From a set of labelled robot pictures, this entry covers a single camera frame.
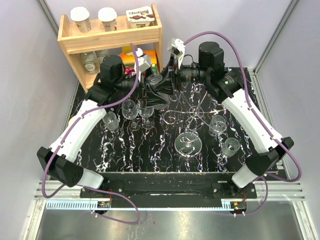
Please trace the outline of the chrome wine glass rack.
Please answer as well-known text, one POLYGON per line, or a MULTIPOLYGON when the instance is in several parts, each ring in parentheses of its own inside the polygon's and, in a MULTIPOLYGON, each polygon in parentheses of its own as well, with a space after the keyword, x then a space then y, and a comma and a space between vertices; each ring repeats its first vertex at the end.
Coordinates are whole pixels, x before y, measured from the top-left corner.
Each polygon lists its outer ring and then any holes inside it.
POLYGON ((200 129, 207 126, 210 130, 210 115, 216 115, 217 109, 207 110, 202 104, 211 100, 205 86, 201 83, 186 83, 181 91, 169 98, 170 105, 163 113, 163 121, 170 126, 177 125, 180 132, 173 146, 178 155, 184 158, 198 156, 203 148, 200 129))

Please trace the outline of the round yellow wooden coaster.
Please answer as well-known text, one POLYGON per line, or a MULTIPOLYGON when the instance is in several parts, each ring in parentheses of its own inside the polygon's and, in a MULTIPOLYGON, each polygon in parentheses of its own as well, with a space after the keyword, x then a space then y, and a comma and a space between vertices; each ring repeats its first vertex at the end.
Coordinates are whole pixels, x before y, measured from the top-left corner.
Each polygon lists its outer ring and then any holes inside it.
POLYGON ((71 125, 71 124, 73 123, 73 121, 74 121, 74 117, 72 117, 72 118, 68 121, 68 124, 67 124, 67 125, 68 125, 68 126, 71 125))

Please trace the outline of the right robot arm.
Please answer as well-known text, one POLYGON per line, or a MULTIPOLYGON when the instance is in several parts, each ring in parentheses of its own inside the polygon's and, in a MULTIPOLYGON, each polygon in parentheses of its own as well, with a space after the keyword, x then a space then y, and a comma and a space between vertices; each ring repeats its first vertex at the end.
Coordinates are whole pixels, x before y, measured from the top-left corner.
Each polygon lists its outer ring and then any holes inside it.
POLYGON ((253 143, 256 154, 249 156, 244 165, 232 176, 227 186, 228 194, 239 198, 246 186, 263 176, 294 146, 291 137, 283 137, 260 113, 245 89, 245 73, 227 71, 224 50, 213 41, 199 45, 198 62, 183 66, 186 45, 173 38, 167 50, 170 60, 161 75, 169 80, 172 90, 177 90, 182 82, 205 85, 205 89, 219 104, 223 105, 239 122, 253 143))

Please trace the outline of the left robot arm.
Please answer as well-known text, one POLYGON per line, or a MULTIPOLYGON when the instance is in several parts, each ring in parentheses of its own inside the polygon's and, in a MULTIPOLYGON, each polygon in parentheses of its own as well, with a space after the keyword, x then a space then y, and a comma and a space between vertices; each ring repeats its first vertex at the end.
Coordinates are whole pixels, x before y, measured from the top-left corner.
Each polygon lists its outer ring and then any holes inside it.
POLYGON ((153 74, 146 54, 135 57, 135 76, 125 73, 126 68, 118 55, 107 55, 100 64, 100 72, 96 75, 85 100, 82 102, 75 120, 50 145, 41 147, 37 157, 43 168, 45 181, 50 176, 62 183, 63 186, 75 185, 89 187, 98 198, 107 195, 109 186, 103 182, 104 177, 75 164, 77 154, 97 123, 106 116, 106 109, 126 101, 136 91, 141 82, 141 74, 148 77, 153 74))

